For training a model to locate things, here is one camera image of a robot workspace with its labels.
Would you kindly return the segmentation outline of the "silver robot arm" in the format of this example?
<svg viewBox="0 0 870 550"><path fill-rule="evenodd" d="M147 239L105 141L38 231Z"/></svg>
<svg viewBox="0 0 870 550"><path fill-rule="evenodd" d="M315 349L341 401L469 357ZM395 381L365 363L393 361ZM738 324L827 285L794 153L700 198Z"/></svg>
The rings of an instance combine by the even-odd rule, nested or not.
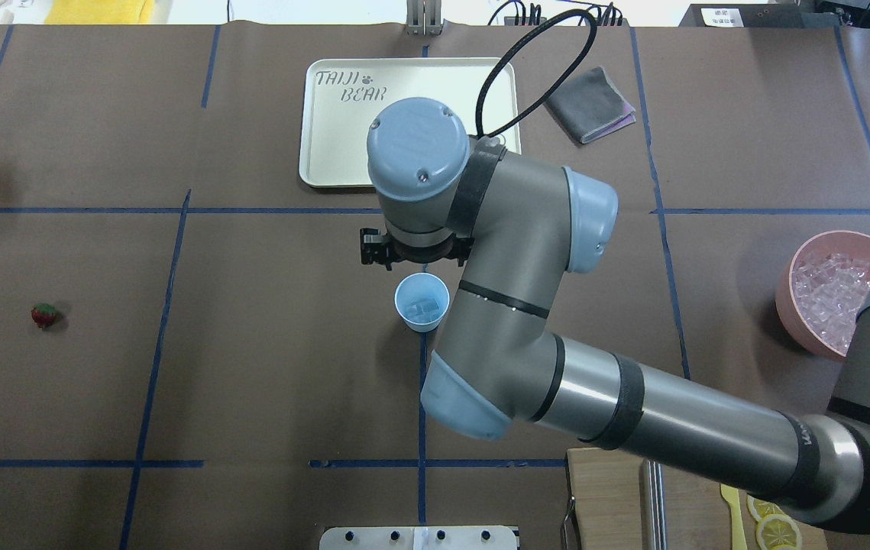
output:
<svg viewBox="0 0 870 550"><path fill-rule="evenodd" d="M463 266L420 393L430 418L483 441L534 422L870 535L870 293L826 410L773 410L549 330L564 275L602 260L612 186L469 135L424 97L372 117L365 159L386 229L361 231L362 262Z"/></svg>

